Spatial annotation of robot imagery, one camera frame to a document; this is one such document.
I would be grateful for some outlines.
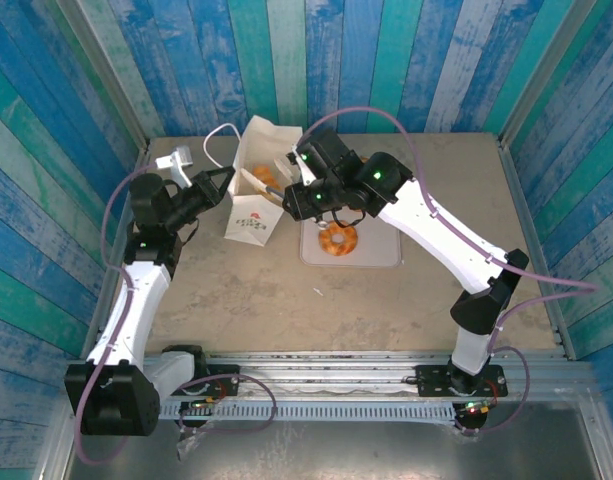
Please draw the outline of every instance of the table surface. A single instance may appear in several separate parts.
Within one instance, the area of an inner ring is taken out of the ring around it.
[[[527,251],[508,184],[489,134],[413,135],[433,196],[462,222],[505,250]],[[358,154],[388,152],[412,168],[404,139],[394,134],[343,135]],[[203,138],[160,138],[151,158],[188,145],[190,173],[214,168]],[[211,154],[232,163],[237,141],[214,137]],[[223,238],[230,199],[200,217],[155,318],[148,351],[199,344],[209,352],[313,350],[452,350],[457,325],[449,309],[461,293],[436,259],[401,235],[402,265],[358,269],[312,267],[299,257],[300,225],[284,215],[265,247]],[[188,234],[186,227],[181,235]],[[522,279],[513,303],[539,295]],[[542,305],[511,319],[498,345],[555,347]]]

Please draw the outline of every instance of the paper bag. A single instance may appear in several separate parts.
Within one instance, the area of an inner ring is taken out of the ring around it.
[[[256,166],[266,165],[284,189],[289,180],[281,175],[274,161],[286,158],[301,136],[301,127],[279,127],[256,115],[248,122],[233,163],[235,176],[228,186],[233,209],[224,238],[266,245],[284,210],[279,202],[274,203],[256,191],[243,177],[241,169],[252,172]]]

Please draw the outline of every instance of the donut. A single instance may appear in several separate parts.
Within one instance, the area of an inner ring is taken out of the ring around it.
[[[261,180],[262,182],[264,182],[269,187],[274,188],[275,190],[279,190],[280,192],[282,191],[282,187],[279,186],[279,183],[277,183],[277,180],[275,180],[275,177],[271,173],[270,168],[267,167],[266,165],[258,165],[255,168],[253,168],[253,175],[258,180]],[[276,202],[277,201],[275,199],[275,197],[273,197],[268,192],[261,192],[260,191],[259,193],[261,193],[264,197],[266,197],[268,200],[270,200],[272,202]]]
[[[333,235],[343,235],[344,241],[337,243],[333,240]],[[357,246],[357,230],[355,227],[342,228],[337,223],[331,222],[328,224],[326,230],[319,232],[319,246],[326,253],[335,255],[336,257],[342,255],[348,255],[355,250]]]

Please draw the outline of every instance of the white cable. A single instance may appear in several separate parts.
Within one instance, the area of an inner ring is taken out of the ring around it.
[[[217,127],[215,130],[210,132],[208,135],[206,135],[206,138],[204,138],[204,153],[206,154],[208,159],[211,162],[213,162],[215,165],[217,165],[219,168],[224,168],[224,167],[217,160],[215,160],[213,157],[211,157],[210,153],[208,153],[208,150],[206,149],[206,145],[208,144],[208,139],[210,137],[212,137],[213,135],[215,135],[217,132],[219,132],[221,129],[223,129],[225,127],[232,128],[233,131],[235,132],[235,135],[237,136],[237,140],[241,142],[242,136],[239,134],[239,130],[237,130],[237,127],[235,125],[233,125],[232,123],[223,123],[222,125]]]

